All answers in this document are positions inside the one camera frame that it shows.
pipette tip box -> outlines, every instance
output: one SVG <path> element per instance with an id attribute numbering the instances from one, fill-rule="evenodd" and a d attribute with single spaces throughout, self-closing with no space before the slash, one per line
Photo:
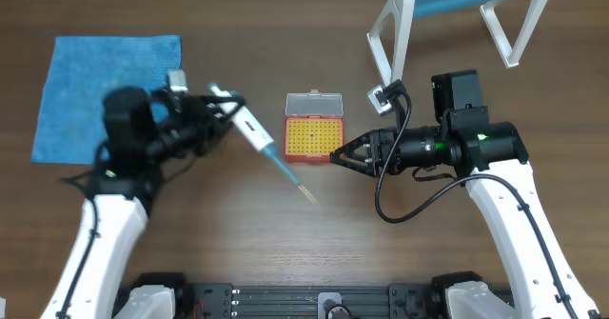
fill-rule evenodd
<path id="1" fill-rule="evenodd" d="M 344 143 L 343 97 L 338 93 L 290 93 L 285 102 L 285 160 L 330 162 Z"/>

blue towel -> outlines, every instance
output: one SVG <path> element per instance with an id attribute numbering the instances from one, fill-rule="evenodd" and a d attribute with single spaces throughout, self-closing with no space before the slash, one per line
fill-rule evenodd
<path id="1" fill-rule="evenodd" d="M 181 60 L 174 35 L 56 38 L 31 161 L 90 164 L 106 138 L 106 94 L 120 86 L 158 89 Z"/>

pipette tip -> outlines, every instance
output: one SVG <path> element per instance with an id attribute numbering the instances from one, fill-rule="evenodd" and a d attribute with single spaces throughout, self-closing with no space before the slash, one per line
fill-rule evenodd
<path id="1" fill-rule="evenodd" d="M 306 196 L 306 198 L 313 203 L 313 205 L 319 205 L 320 203 L 315 199 L 315 197 L 303 186 L 303 184 L 298 184 L 298 189 Z"/>

brown wood surface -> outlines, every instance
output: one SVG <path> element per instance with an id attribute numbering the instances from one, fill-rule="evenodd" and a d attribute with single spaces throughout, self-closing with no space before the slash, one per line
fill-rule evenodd
<path id="1" fill-rule="evenodd" d="M 29 161 L 55 36 L 179 34 L 192 90 L 209 81 L 239 90 L 279 142 L 286 93 L 340 92 L 352 139 L 391 125 L 365 98 L 379 82 L 365 34 L 385 1 L 0 0 L 0 296 L 8 299 L 8 316 L 40 315 L 80 219 L 82 196 L 58 178 L 82 168 Z M 512 39 L 527 1 L 498 9 Z M 563 252 L 605 312 L 607 55 L 607 0 L 550 0 L 517 68 L 505 68 L 478 10 L 470 9 L 415 22 L 404 72 L 417 127 L 434 124 L 431 75 L 479 70 L 492 119 L 519 128 Z M 384 285 L 472 269 L 505 281 L 489 230 L 464 190 L 392 226 L 374 210 L 374 179 L 332 165 L 294 169 L 321 206 L 307 203 L 233 131 L 163 190 L 126 279 L 181 270 L 206 282 Z M 391 177 L 383 206 L 404 213 L 440 186 Z"/>

micropipette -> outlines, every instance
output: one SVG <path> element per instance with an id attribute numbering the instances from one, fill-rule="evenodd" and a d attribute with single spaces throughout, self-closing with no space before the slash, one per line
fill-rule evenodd
<path id="1" fill-rule="evenodd" d="M 209 84 L 207 85 L 207 88 L 216 96 L 232 96 L 230 95 L 230 92 L 220 90 L 220 87 L 217 84 Z M 237 105 L 233 103 L 220 104 L 220 107 L 226 113 L 231 112 L 235 106 Z M 241 107 L 241 109 L 237 111 L 235 115 L 233 115 L 232 123 L 237 127 L 237 129 L 239 129 L 243 136 L 246 137 L 247 141 L 249 141 L 254 149 L 256 149 L 264 157 L 275 162 L 275 165 L 277 165 L 281 171 L 287 174 L 289 179 L 298 187 L 298 189 L 310 202 L 319 205 L 319 202 L 315 199 L 315 197 L 313 197 L 305 186 L 303 186 L 303 183 L 298 179 L 294 172 L 287 167 L 285 161 L 279 157 L 279 153 L 275 147 L 275 141 L 273 138 L 271 138 L 270 134 L 266 132 L 265 128 L 263 128 L 260 122 L 256 120 L 254 115 L 247 109 L 247 107 Z"/>

